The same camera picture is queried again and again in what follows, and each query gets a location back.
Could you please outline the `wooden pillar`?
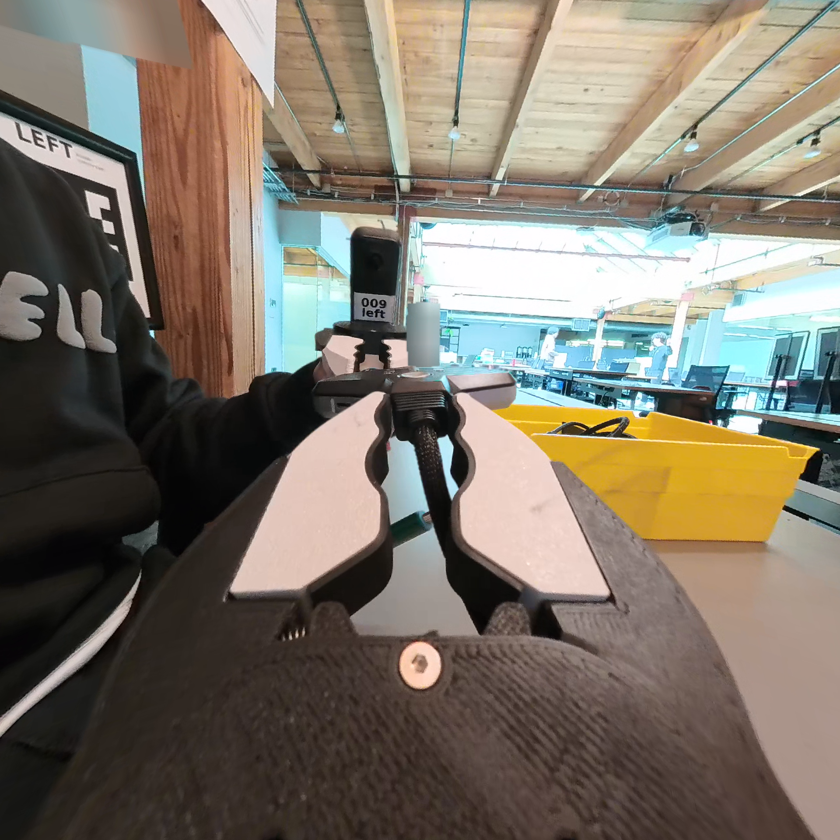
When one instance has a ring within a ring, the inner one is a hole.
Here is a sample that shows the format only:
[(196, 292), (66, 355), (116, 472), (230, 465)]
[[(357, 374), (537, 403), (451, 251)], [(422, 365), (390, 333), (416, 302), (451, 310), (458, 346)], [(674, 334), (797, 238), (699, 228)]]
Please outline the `wooden pillar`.
[(210, 396), (265, 371), (263, 97), (202, 2), (177, 2), (192, 66), (139, 59), (159, 341)]

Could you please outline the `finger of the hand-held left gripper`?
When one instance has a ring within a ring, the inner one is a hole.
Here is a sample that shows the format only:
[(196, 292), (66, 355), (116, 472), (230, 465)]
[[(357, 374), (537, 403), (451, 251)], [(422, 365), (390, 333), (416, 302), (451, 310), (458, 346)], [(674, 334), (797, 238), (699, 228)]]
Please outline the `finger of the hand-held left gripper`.
[(341, 333), (332, 334), (321, 350), (320, 379), (354, 373), (360, 344), (361, 339), (357, 337)]

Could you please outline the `person's left forearm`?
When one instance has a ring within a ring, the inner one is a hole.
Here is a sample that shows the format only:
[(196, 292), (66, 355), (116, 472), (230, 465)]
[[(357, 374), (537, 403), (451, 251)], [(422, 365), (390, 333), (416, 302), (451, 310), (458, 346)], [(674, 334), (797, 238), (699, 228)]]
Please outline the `person's left forearm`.
[(322, 360), (255, 378), (247, 393), (202, 397), (167, 424), (151, 460), (161, 491), (159, 543), (183, 553), (278, 458), (324, 423), (312, 391)]

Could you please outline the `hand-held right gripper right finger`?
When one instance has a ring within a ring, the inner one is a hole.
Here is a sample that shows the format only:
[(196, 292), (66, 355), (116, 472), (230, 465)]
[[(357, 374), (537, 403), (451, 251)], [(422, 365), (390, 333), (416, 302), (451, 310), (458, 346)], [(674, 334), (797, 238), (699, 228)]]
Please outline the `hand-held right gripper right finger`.
[(611, 589), (550, 458), (474, 396), (453, 397), (448, 582), (479, 633), (505, 604), (540, 628), (554, 605), (604, 605)]

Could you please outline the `white paper notice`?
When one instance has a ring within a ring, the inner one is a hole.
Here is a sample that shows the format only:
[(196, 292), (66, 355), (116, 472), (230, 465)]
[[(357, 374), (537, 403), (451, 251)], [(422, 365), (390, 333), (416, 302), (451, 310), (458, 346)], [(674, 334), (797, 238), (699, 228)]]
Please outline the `white paper notice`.
[(270, 106), (276, 90), (277, 1), (203, 1)]

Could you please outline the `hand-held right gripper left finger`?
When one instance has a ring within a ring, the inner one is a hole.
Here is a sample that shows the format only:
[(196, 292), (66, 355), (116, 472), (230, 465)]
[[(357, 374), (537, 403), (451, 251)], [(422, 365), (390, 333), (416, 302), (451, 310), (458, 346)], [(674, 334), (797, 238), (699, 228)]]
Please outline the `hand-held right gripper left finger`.
[(236, 600), (322, 602), (357, 613), (392, 576), (390, 398), (372, 393), (290, 455), (229, 588)]

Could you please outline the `ceiling projector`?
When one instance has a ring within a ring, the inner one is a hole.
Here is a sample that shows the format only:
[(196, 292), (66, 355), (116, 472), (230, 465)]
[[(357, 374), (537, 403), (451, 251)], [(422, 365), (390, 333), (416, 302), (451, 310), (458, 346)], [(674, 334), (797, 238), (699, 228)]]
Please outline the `ceiling projector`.
[(708, 239), (708, 225), (687, 211), (667, 213), (647, 233), (647, 252), (662, 256), (687, 253)]

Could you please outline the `yellow plastic bin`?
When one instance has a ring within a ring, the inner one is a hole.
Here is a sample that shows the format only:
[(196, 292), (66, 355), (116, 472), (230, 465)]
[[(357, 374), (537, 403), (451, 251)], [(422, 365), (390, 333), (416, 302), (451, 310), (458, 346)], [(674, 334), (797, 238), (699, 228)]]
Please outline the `yellow plastic bin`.
[(515, 405), (498, 414), (651, 540), (766, 542), (818, 453), (662, 413)]

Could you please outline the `person's black hoodie torso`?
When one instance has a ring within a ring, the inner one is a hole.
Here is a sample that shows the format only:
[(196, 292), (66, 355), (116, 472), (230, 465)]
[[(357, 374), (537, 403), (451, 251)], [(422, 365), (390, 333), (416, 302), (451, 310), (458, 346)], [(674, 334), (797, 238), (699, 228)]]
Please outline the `person's black hoodie torso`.
[(123, 258), (68, 184), (2, 142), (2, 838), (77, 749), (120, 637), (165, 567), (127, 544), (161, 493), (143, 384), (167, 387)]

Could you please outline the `black framed poster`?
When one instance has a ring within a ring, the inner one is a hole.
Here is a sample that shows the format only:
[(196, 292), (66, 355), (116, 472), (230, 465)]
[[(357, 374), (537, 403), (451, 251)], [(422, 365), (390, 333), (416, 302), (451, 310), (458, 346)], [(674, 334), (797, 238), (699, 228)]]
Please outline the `black framed poster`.
[(120, 253), (150, 329), (162, 330), (165, 321), (137, 154), (5, 91), (1, 136), (69, 185), (111, 248)]

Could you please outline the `black office chair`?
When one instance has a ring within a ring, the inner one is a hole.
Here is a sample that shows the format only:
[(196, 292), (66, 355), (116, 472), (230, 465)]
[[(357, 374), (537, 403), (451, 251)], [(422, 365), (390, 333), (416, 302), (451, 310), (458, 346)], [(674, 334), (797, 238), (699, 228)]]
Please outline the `black office chair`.
[(682, 382), (684, 389), (692, 391), (684, 400), (683, 416), (714, 424), (718, 417), (718, 398), (728, 373), (728, 365), (691, 365)]

